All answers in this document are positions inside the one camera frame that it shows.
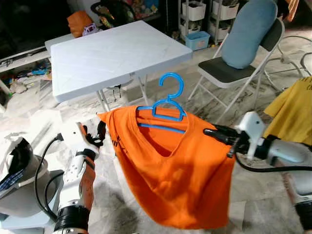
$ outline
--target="blue cushion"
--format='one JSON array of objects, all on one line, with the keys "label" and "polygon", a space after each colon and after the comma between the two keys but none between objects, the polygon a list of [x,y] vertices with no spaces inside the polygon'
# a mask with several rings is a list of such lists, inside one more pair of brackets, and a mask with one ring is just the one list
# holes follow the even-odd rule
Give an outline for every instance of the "blue cushion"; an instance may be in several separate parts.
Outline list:
[{"label": "blue cushion", "polygon": [[243,69],[256,56],[259,44],[273,25],[277,6],[272,0],[250,0],[238,12],[222,46],[222,58],[231,67]]}]

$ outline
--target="black wire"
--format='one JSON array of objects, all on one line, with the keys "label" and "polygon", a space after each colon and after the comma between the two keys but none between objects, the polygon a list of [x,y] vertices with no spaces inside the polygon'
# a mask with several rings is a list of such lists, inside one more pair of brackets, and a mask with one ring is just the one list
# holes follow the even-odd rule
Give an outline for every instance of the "black wire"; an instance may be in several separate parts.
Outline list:
[{"label": "black wire", "polygon": [[45,207],[46,207],[48,212],[53,213],[53,214],[54,214],[54,212],[50,209],[49,204],[48,204],[48,188],[49,188],[49,185],[52,183],[53,180],[55,180],[59,176],[62,176],[63,174],[64,174],[64,172],[61,172],[61,173],[58,173],[57,175],[53,176],[49,180],[49,182],[47,183],[47,185],[45,186],[45,189],[44,189],[44,204],[45,204]]},{"label": "black wire", "polygon": [[312,167],[308,167],[308,166],[290,166],[290,167],[274,167],[274,168],[254,168],[254,167],[249,167],[247,165],[245,165],[244,163],[242,163],[239,159],[239,157],[237,156],[237,154],[235,154],[235,158],[236,161],[238,162],[238,164],[251,172],[287,172],[287,171],[312,171]]},{"label": "black wire", "polygon": [[40,163],[39,163],[39,165],[38,165],[38,167],[37,167],[37,170],[36,170],[36,173],[35,173],[35,186],[34,186],[34,191],[35,191],[35,195],[36,195],[36,201],[37,201],[37,203],[38,203],[40,209],[41,209],[47,216],[49,216],[54,222],[56,222],[57,216],[56,216],[53,212],[51,213],[51,212],[47,211],[47,210],[45,209],[45,207],[42,205],[42,203],[40,202],[40,200],[39,200],[39,195],[38,195],[38,190],[37,190],[37,180],[38,180],[38,173],[39,173],[40,168],[41,168],[41,166],[42,166],[42,162],[43,162],[43,160],[44,160],[44,157],[45,157],[45,155],[46,155],[46,153],[47,153],[49,147],[52,145],[52,143],[53,143],[54,141],[57,141],[57,140],[58,140],[58,138],[55,137],[55,138],[54,138],[53,140],[51,140],[51,141],[49,142],[49,144],[45,147],[45,149],[44,149],[44,151],[43,151],[43,154],[42,154],[42,157],[41,157],[41,160],[40,160]]}]

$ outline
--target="orange t-shirt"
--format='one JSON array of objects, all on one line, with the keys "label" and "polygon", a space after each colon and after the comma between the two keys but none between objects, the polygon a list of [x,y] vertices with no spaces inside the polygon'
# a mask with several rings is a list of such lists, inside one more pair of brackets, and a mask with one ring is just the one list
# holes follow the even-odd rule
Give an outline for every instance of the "orange t-shirt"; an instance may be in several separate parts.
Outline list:
[{"label": "orange t-shirt", "polygon": [[[204,128],[215,127],[190,113],[177,122],[136,109],[122,107],[98,116],[108,126],[129,187],[144,211],[157,223],[176,228],[225,226],[234,159],[226,156],[229,146],[203,134]],[[179,111],[158,108],[157,114],[178,117]]]}]

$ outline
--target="marble floor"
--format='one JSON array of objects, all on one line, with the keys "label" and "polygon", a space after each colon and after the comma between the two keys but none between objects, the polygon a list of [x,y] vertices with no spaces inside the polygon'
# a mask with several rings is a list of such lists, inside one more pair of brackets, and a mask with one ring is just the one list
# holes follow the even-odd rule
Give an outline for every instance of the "marble floor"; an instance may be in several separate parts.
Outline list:
[{"label": "marble floor", "polygon": [[[312,31],[292,30],[286,32],[286,35],[312,38]],[[305,41],[302,43],[300,39],[282,41],[281,47],[298,65],[303,53],[312,51],[312,45]],[[216,48],[196,51],[192,60],[168,70],[179,73],[185,82],[184,92],[177,101],[186,111],[212,123],[222,113],[223,107],[211,100],[209,94],[202,90],[198,90],[189,101],[187,97],[200,78],[196,71],[197,64],[211,59],[215,51]],[[257,65],[263,56],[264,51],[260,50],[259,56],[253,63]],[[272,58],[278,56],[280,53],[275,51]],[[312,56],[307,58],[306,64],[312,71]],[[288,64],[281,64],[279,61],[272,61],[267,65],[268,72],[289,68],[292,67]],[[166,80],[162,87],[158,86],[158,78],[164,72],[160,71],[148,76],[147,96],[151,103],[165,98],[168,93],[175,92],[177,88],[174,79]],[[299,76],[296,71],[290,71],[272,74],[271,78],[277,86],[282,88],[291,86]],[[239,89],[239,87],[219,89],[208,81],[204,85],[226,103],[230,102]],[[254,88],[255,83],[252,83],[225,115],[221,124],[235,125],[242,115],[252,108]],[[137,83],[133,82],[121,89],[121,97],[119,94],[114,97],[111,90],[104,90],[104,93],[110,107],[115,108],[138,98],[140,91]],[[271,119],[263,113],[263,110],[278,94],[279,92],[263,79],[256,111],[265,123],[270,123]],[[47,142],[60,131],[63,123],[80,121],[86,123],[91,131],[95,131],[98,123],[96,112],[102,112],[96,95],[86,95],[64,103],[57,103],[52,96],[51,82],[37,80],[30,83],[25,93],[15,94],[10,99],[6,113],[0,116],[0,137],[18,133],[32,143],[36,154],[41,155]],[[70,152],[64,143],[55,143],[47,155],[49,169],[64,168],[69,157]],[[263,162],[256,161],[253,166],[258,165],[263,165]],[[235,165],[232,176],[229,223],[226,227],[216,230],[178,230],[153,222],[134,199],[120,164],[114,156],[108,134],[104,147],[101,148],[100,157],[96,160],[96,175],[94,203],[89,220],[90,234],[300,234],[303,232],[279,173],[256,174]],[[52,233],[52,228],[47,227],[45,233]]]}]

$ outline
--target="yellow shirt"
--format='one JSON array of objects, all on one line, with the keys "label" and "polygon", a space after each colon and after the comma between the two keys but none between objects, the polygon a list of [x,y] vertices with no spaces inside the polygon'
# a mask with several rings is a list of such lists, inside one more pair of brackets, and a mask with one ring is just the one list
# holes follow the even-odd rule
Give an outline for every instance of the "yellow shirt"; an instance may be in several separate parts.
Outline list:
[{"label": "yellow shirt", "polygon": [[274,117],[264,137],[312,145],[312,77],[298,80],[281,93],[264,113]]}]

